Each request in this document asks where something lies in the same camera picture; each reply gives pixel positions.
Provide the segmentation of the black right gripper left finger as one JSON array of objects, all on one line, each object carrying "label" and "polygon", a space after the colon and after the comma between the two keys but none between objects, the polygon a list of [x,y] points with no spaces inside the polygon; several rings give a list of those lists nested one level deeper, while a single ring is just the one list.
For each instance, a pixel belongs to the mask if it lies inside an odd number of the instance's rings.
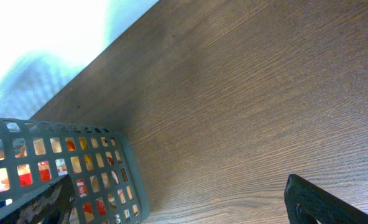
[{"label": "black right gripper left finger", "polygon": [[71,177],[62,175],[0,208],[0,223],[68,223],[75,197]]}]

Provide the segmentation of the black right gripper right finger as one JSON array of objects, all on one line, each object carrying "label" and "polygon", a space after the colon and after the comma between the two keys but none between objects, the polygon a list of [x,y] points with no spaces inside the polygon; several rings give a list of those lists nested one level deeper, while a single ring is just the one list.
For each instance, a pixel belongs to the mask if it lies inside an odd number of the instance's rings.
[{"label": "black right gripper right finger", "polygon": [[284,201],[291,224],[368,223],[368,214],[296,174],[288,176]]}]

